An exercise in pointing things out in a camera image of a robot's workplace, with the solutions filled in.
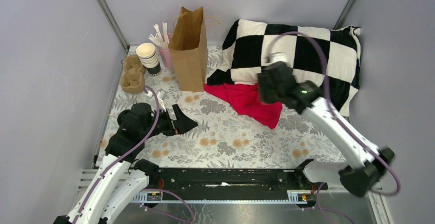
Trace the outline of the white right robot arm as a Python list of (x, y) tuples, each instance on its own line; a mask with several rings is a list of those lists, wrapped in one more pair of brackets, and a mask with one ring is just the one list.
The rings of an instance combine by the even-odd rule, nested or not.
[(307, 189), (314, 182), (341, 184), (352, 195), (363, 197), (391, 169), (396, 156), (391, 148), (379, 148), (364, 138), (315, 83), (297, 83), (286, 63), (273, 63), (257, 77), (262, 102), (281, 102), (295, 110), (319, 128), (346, 159), (345, 162), (308, 162), (294, 175), (297, 187)]

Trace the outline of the brown paper bag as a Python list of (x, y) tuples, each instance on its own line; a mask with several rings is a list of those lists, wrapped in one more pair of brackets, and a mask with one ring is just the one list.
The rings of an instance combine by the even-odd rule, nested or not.
[(203, 92), (208, 64), (207, 17), (204, 7), (180, 9), (168, 49), (181, 91)]

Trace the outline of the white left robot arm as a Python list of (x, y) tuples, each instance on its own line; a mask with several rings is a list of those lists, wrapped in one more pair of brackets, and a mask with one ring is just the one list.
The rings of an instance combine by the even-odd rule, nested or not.
[(134, 104), (117, 118), (118, 131), (110, 138), (99, 169), (84, 195), (66, 215), (55, 223), (114, 223), (123, 209), (143, 189), (152, 189), (160, 181), (158, 165), (137, 160), (145, 140), (163, 134), (181, 135), (198, 126), (178, 105), (176, 119), (147, 103)]

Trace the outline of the cardboard cup carrier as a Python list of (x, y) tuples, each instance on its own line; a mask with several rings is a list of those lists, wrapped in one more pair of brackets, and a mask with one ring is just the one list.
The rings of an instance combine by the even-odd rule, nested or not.
[(121, 89), (126, 93), (141, 93), (145, 86), (145, 71), (146, 68), (142, 65), (137, 54), (126, 56), (123, 60), (123, 74), (120, 80)]

